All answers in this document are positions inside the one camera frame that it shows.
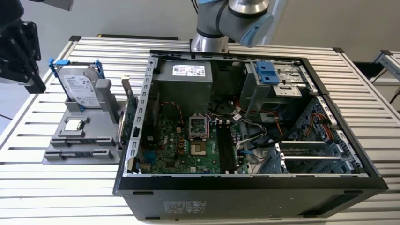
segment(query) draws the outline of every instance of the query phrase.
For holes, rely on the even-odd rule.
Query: power supply label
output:
[[[206,201],[163,201],[163,209],[167,214],[201,214]]]
[[[205,67],[193,65],[173,65],[171,76],[205,76]]]
[[[85,76],[65,75],[63,79],[74,101],[83,107],[99,107],[89,78]]]

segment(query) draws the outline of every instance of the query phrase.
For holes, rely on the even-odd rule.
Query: ram slot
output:
[[[219,172],[234,173],[234,154],[227,124],[217,124],[217,144],[219,153]]]

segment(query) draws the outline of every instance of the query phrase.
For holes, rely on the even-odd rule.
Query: silver metal cylinder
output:
[[[269,5],[269,0],[229,0],[229,8],[241,14],[262,12]]]
[[[202,53],[227,53],[227,37],[207,38],[195,33],[190,50]]]

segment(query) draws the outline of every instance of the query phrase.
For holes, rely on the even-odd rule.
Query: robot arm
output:
[[[18,83],[30,94],[45,91],[35,61],[39,60],[37,29],[19,20],[19,0],[0,1],[0,82]]]
[[[198,0],[197,33],[190,43],[194,52],[227,52],[227,38],[246,47],[266,35],[273,16],[267,0]]]
[[[271,14],[266,13],[267,4],[267,0],[198,0],[191,51],[227,53],[227,38],[246,47],[258,44],[273,21]],[[19,20],[22,14],[19,0],[0,0],[0,82],[18,83],[30,94],[38,94],[45,91],[45,85],[35,64],[39,60],[37,29],[33,22]]]

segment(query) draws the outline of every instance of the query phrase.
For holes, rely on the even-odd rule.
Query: hard disk drive label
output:
[[[74,101],[83,107],[99,107],[89,78],[85,76],[65,75],[63,79]]]
[[[205,67],[191,65],[173,65],[171,76],[205,76]]]

